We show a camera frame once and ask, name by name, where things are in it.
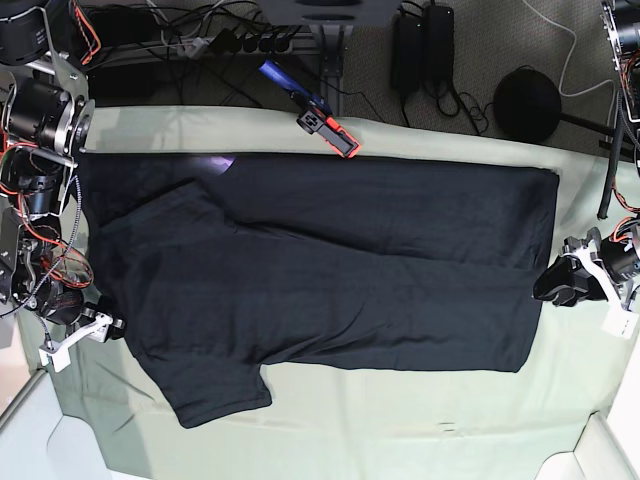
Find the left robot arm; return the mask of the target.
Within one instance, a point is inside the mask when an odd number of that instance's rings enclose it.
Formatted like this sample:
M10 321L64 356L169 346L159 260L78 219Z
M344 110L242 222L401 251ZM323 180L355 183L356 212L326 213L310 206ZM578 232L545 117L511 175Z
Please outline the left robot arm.
M626 216L607 235L593 227L583 238L566 238L560 255L536 281L533 297L562 307L606 301L627 312L639 291L639 209L619 191L616 177L624 141L633 146L633 163L639 164L639 3L604 1L601 7L620 90L614 95L615 126L609 133L597 218L603 221L608 217L612 200Z

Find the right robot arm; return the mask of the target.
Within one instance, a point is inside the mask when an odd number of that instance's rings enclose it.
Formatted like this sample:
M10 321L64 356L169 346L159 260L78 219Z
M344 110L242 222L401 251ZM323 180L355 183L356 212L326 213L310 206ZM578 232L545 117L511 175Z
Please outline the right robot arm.
M65 239L60 217L81 198L76 156L84 149L95 103L82 72L101 42L75 1L4 1L1 67L12 78L1 104L1 301L42 324L105 342L125 323L109 301L86 300L94 279Z

